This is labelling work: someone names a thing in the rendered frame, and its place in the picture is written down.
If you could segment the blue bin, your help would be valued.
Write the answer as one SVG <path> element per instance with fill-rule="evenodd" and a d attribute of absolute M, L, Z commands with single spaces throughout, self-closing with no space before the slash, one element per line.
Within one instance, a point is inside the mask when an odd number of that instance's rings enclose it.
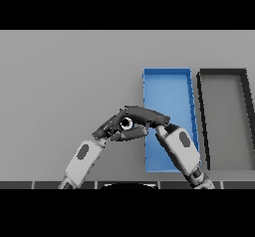
<path fill-rule="evenodd" d="M 143 106 L 170 117 L 170 122 L 184 127 L 199 148 L 193 82 L 189 68 L 144 68 Z M 145 138 L 145 171 L 177 172 L 151 128 Z"/>

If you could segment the dark grey bin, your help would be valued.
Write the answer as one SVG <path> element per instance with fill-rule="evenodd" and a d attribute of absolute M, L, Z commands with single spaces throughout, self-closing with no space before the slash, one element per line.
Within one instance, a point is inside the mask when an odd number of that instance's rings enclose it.
<path fill-rule="evenodd" d="M 255 112 L 246 69 L 196 75 L 209 170 L 255 170 Z"/>

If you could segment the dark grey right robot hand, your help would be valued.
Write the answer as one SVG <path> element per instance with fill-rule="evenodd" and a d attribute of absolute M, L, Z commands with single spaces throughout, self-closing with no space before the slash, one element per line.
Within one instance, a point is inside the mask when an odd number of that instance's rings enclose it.
<path fill-rule="evenodd" d="M 148 135 L 148 129 L 157 128 L 158 126 L 167 126 L 170 117 L 159 112 L 141 108 L 137 106 L 125 106 L 124 110 L 127 112 L 126 117 L 132 119 L 134 127 L 125 130 L 127 140 L 114 140 L 114 141 L 128 141 Z"/>

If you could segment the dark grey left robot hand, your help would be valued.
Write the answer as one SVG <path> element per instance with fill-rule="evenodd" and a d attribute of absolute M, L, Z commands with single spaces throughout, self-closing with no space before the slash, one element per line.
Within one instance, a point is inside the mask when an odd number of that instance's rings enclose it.
<path fill-rule="evenodd" d="M 93 138 L 95 140 L 109 138 L 111 141 L 127 140 L 125 130 L 121 127 L 122 120 L 126 117 L 126 114 L 125 110 L 120 110 L 92 133 Z"/>

